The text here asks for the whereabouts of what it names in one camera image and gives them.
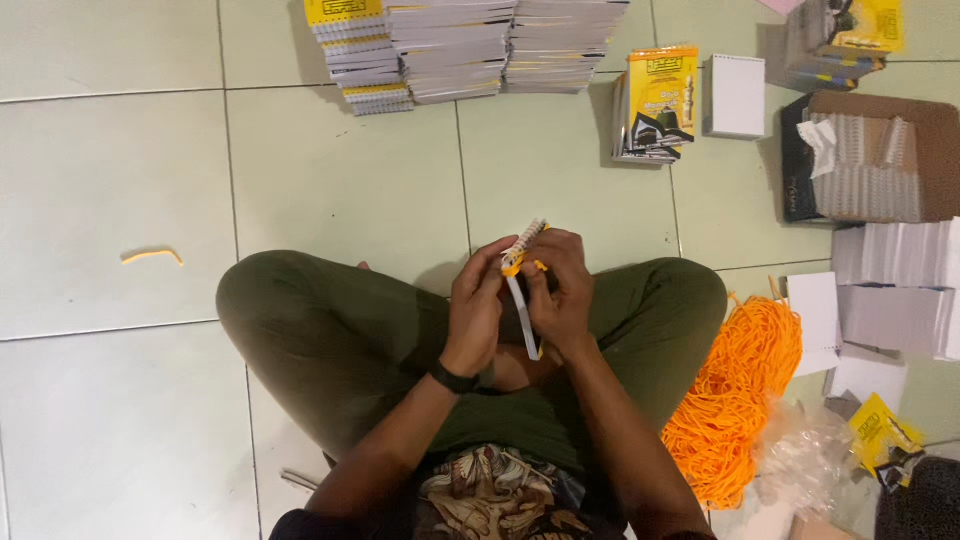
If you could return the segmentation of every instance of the man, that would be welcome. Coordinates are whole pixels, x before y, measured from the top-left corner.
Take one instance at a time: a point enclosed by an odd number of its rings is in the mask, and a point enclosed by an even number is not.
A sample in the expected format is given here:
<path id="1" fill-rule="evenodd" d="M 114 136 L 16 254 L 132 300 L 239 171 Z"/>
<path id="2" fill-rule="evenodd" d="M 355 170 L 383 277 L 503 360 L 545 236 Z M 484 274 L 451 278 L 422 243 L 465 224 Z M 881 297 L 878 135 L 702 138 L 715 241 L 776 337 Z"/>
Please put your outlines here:
<path id="1" fill-rule="evenodd" d="M 679 258 L 593 277 L 580 236 L 548 230 L 521 267 L 547 351 L 532 362 L 498 343 L 515 241 L 477 251 L 449 303 L 295 252 L 227 273 L 230 338 L 337 461 L 272 538 L 622 538 L 628 521 L 637 538 L 713 537 L 659 432 L 717 334 L 723 283 Z"/>

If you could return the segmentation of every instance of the black wristband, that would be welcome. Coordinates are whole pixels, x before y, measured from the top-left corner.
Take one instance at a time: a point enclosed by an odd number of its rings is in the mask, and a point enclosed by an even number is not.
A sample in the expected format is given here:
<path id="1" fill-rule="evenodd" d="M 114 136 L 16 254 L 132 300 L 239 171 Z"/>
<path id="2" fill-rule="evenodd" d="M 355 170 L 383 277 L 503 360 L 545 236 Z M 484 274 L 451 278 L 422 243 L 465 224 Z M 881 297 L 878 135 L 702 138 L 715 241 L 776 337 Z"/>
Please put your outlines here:
<path id="1" fill-rule="evenodd" d="M 447 371 L 444 365 L 439 361 L 437 361 L 437 364 L 434 366 L 434 368 L 430 370 L 430 375 L 433 376 L 433 379 L 436 382 L 446 386 L 451 392 L 457 395 L 468 394 L 472 392 L 480 382 L 479 375 L 474 375 L 473 377 L 460 377 L 453 375 Z"/>

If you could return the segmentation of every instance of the olive green pants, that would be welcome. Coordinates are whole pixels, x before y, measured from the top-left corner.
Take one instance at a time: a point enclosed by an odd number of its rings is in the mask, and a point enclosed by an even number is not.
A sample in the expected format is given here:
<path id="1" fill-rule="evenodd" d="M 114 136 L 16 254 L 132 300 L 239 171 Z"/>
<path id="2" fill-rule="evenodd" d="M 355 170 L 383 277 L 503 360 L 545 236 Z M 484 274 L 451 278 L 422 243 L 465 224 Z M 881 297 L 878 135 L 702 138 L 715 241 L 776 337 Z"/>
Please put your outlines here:
<path id="1" fill-rule="evenodd" d="M 597 276 L 590 331 L 647 418 L 661 429 L 707 357 L 726 311 L 711 270 L 662 258 Z M 224 276 L 217 309 L 247 364 L 336 460 L 438 360 L 449 303 L 370 270 L 291 251 L 245 258 Z M 596 471 L 566 372 L 503 396 L 470 394 L 430 447 L 514 447 L 574 475 Z"/>

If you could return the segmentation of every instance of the clear plastic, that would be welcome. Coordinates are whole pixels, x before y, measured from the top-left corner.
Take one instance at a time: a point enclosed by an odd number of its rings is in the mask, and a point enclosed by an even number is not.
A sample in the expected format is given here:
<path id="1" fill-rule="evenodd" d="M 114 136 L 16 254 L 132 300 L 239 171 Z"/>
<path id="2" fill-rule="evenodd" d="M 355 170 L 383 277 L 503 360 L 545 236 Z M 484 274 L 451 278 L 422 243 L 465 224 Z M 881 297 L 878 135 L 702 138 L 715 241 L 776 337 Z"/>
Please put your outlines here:
<path id="1" fill-rule="evenodd" d="M 847 422 L 823 407 L 780 401 L 771 410 L 755 449 L 760 503 L 788 503 L 804 518 L 829 515 L 856 468 Z"/>

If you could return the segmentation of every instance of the orange string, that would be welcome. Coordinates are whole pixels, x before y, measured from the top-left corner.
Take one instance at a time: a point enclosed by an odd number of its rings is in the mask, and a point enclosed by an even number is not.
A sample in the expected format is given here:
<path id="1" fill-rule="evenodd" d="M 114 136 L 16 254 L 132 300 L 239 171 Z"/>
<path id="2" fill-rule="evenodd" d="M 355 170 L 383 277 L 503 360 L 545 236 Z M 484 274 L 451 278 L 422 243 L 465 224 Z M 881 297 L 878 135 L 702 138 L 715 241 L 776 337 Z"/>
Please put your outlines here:
<path id="1" fill-rule="evenodd" d="M 783 397 L 804 351 L 800 315 L 789 305 L 730 297 L 733 313 L 661 434 L 697 499 L 714 510 L 743 501 L 756 476 L 751 449 L 767 424 L 769 399 Z"/>

